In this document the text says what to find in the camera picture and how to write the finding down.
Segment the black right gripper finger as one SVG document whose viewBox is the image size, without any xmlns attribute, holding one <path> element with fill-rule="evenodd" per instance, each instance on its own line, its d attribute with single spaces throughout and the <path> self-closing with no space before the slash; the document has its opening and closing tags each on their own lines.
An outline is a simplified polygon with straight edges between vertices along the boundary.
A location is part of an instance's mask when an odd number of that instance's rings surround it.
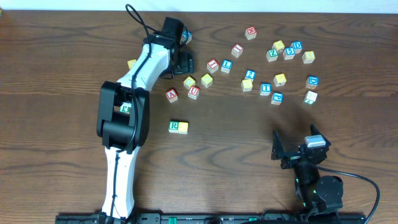
<svg viewBox="0 0 398 224">
<path fill-rule="evenodd" d="M 321 132 L 316 128 L 316 126 L 314 124 L 311 124 L 310 132 L 311 132 L 311 136 L 318 135 L 318 134 L 322 135 Z M 331 146 L 331 142 L 329 140 L 327 140 L 327 138 L 324 137 L 324 135 L 322 135 L 322 136 L 326 140 L 326 145 L 325 146 Z"/>
<path fill-rule="evenodd" d="M 280 160 L 284 156 L 284 148 L 276 130 L 273 130 L 272 138 L 273 138 L 273 144 L 272 144 L 271 159 L 273 161 Z"/>
</svg>

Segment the yellow O letter block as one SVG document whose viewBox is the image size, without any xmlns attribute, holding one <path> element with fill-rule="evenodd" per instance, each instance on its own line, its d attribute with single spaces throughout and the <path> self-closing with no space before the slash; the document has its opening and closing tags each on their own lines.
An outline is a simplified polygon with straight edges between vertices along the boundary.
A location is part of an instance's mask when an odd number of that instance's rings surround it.
<svg viewBox="0 0 398 224">
<path fill-rule="evenodd" d="M 179 134 L 187 134 L 188 127 L 189 127 L 189 124 L 187 122 L 179 122 L 178 123 L 178 133 Z"/>
</svg>

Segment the green R letter block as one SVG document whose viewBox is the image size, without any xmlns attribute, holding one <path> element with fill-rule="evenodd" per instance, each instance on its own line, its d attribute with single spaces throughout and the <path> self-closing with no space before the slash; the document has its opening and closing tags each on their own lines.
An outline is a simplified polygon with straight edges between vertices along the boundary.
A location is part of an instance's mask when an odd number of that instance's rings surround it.
<svg viewBox="0 0 398 224">
<path fill-rule="evenodd" d="M 169 132 L 170 133 L 178 133 L 178 126 L 179 126 L 178 121 L 170 121 L 169 122 Z"/>
</svg>

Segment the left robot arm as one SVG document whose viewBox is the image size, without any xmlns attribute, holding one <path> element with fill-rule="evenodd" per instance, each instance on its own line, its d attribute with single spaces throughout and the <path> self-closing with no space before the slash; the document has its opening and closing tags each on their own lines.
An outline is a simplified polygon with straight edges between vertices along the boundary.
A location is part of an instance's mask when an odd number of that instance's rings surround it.
<svg viewBox="0 0 398 224">
<path fill-rule="evenodd" d="M 181 49 L 187 28 L 166 17 L 161 30 L 149 34 L 130 71 L 100 89 L 96 132 L 108 163 L 106 196 L 101 212 L 108 222 L 125 222 L 134 208 L 136 158 L 150 125 L 150 91 L 163 75 L 193 73 L 193 57 Z"/>
</svg>

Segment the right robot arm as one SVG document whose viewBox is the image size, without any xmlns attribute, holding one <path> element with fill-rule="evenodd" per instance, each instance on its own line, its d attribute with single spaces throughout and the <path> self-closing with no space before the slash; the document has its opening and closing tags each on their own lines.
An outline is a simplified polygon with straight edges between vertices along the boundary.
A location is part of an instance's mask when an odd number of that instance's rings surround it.
<svg viewBox="0 0 398 224">
<path fill-rule="evenodd" d="M 314 126 L 311 135 L 295 151 L 285 151 L 276 131 L 273 131 L 271 159 L 280 160 L 282 169 L 293 169 L 296 194 L 304 205 L 302 219 L 311 216 L 333 213 L 343 207 L 343 181 L 336 176 L 319 173 L 318 164 L 327 158 L 331 143 Z"/>
</svg>

